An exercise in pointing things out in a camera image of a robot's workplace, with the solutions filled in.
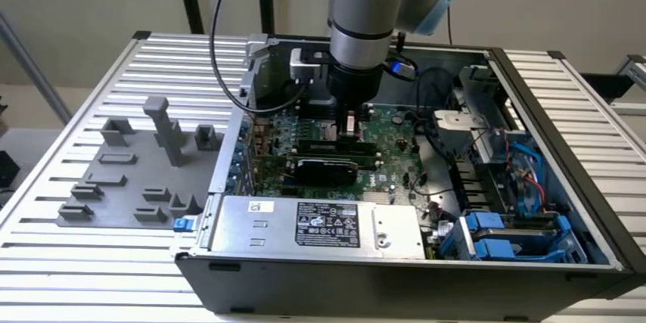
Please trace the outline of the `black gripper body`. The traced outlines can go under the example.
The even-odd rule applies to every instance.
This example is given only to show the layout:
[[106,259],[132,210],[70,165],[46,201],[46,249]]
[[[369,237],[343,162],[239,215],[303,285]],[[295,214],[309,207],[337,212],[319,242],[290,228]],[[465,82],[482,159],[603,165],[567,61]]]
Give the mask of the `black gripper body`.
[[383,67],[366,70],[333,64],[326,87],[343,110],[357,110],[379,92]]

